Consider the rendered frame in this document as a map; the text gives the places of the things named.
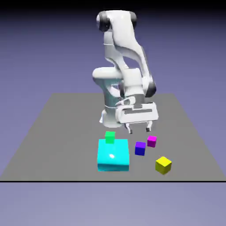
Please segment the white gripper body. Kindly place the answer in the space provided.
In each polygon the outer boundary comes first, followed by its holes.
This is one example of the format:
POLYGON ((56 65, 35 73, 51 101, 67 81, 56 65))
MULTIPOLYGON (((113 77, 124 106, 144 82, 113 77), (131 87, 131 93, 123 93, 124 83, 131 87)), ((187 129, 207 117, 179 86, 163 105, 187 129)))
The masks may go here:
POLYGON ((157 106, 154 102, 134 105, 121 105, 115 112, 116 121, 121 124, 156 121, 158 119, 157 106))

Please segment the small magenta cube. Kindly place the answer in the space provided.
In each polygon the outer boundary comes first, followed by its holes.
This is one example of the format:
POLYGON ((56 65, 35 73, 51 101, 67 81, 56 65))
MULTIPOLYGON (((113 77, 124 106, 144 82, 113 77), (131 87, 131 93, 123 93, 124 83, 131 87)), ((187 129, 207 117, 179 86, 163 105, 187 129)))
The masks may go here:
POLYGON ((147 139, 147 146, 148 147, 155 147, 156 142, 157 142, 156 136, 148 136, 148 139, 147 139))

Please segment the small green cube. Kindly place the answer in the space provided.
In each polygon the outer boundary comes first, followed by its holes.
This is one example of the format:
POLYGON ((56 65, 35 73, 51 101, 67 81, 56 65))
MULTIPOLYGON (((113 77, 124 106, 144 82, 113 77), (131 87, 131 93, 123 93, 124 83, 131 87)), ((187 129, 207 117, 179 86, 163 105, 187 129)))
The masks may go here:
POLYGON ((106 131, 105 132, 105 142, 108 144, 113 144, 115 141, 115 132, 106 131))

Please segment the small blue cube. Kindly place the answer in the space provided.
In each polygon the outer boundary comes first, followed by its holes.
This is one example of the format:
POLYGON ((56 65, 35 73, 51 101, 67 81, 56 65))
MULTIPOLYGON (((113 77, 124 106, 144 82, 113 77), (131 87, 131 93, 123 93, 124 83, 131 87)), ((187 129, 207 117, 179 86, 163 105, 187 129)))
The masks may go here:
POLYGON ((135 145, 135 155, 144 156, 145 155, 145 148, 146 143, 145 142, 136 142, 135 145))

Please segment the small yellow cube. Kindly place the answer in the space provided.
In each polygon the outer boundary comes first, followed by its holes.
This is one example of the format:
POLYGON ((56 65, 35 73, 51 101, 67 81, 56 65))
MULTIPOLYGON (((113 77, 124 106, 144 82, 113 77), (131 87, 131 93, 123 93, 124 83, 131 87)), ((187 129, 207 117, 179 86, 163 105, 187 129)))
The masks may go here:
POLYGON ((167 174, 171 170, 172 161, 162 156, 155 161, 155 170, 162 175, 167 174))

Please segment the large cyan box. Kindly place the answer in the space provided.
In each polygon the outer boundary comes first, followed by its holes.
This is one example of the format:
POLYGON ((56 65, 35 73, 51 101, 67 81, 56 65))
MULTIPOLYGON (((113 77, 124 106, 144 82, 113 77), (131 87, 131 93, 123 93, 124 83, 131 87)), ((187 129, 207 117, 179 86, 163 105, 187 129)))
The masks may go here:
POLYGON ((99 139, 97 168, 99 172, 129 171, 129 147, 127 139, 115 139, 113 144, 99 139))

